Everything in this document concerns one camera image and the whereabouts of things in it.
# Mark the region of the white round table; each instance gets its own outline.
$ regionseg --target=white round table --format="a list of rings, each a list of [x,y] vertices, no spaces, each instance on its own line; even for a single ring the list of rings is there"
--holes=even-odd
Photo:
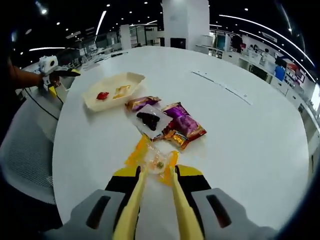
[[[308,180],[308,145],[299,112],[272,86],[224,60],[157,46],[127,52],[82,71],[62,108],[52,160],[62,222],[91,193],[105,189],[141,138],[123,106],[92,113],[82,93],[105,77],[133,72],[145,76],[141,97],[160,97],[162,107],[181,102],[207,130],[178,163],[200,170],[212,188],[242,204],[257,225],[280,229],[303,198]],[[192,71],[246,94],[252,105]],[[157,145],[163,152],[175,149],[164,141]],[[136,239],[156,238],[179,239],[179,230],[171,188],[149,177]]]

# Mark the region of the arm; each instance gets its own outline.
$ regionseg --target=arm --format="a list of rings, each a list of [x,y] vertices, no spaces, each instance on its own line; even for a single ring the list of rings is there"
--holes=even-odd
[[[30,88],[39,86],[42,82],[43,75],[35,74],[28,71],[23,71],[16,66],[13,66],[11,61],[8,61],[9,75],[13,81],[13,86],[16,89]]]

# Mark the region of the paper tray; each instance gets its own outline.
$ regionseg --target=paper tray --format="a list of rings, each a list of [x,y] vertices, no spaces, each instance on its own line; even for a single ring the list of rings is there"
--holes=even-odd
[[[142,80],[146,77],[133,72],[121,73],[112,77],[104,78],[89,88],[83,94],[85,105],[94,112],[100,112],[116,106],[124,105],[132,98],[132,94],[138,89]],[[113,99],[116,89],[121,86],[131,85],[127,94],[123,97]],[[97,100],[101,92],[108,92],[108,98],[104,101]]]

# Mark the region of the red candy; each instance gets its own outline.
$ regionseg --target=red candy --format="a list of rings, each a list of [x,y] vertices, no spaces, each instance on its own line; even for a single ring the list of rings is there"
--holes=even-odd
[[[109,95],[108,92],[102,91],[102,92],[100,92],[100,93],[98,94],[98,96],[96,96],[96,99],[97,99],[97,100],[105,100],[105,99],[107,99],[108,95]]]

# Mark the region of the ceiling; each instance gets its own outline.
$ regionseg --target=ceiling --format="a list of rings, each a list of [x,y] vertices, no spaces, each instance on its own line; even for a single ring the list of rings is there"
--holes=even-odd
[[[31,61],[38,61],[39,57],[43,55],[53,55],[59,51],[39,50],[29,52],[29,49],[72,47],[77,38],[72,36],[67,39],[66,37],[79,31],[78,37],[80,38],[85,39],[94,36],[104,10],[106,10],[106,14],[99,34],[115,31],[123,24],[146,24],[154,20],[158,20],[160,23],[163,17],[161,0],[38,1],[47,9],[46,15],[40,13],[34,0],[25,0],[23,3],[12,0],[10,2],[11,7],[2,10],[6,13],[12,12],[10,16],[13,17],[9,18],[9,25],[13,25],[15,41],[12,44],[11,59],[20,67],[30,65]],[[305,51],[316,66],[319,66],[318,39],[315,37],[315,30],[313,29],[313,27],[318,27],[317,22],[319,22],[318,17],[316,17],[318,14],[317,2],[304,0],[303,4],[300,2],[298,5],[293,5],[292,1],[288,0],[209,0],[209,4],[210,24],[221,25],[222,28],[220,27],[220,29],[234,31],[235,33],[241,33],[239,30],[244,30],[256,35],[259,35],[259,31],[270,34],[277,38],[279,47],[292,54],[297,60],[303,60],[303,65],[307,69],[315,70],[302,53],[276,34],[255,24],[219,15],[235,16],[262,24],[290,39]],[[3,21],[6,25],[8,24],[8,18]]]

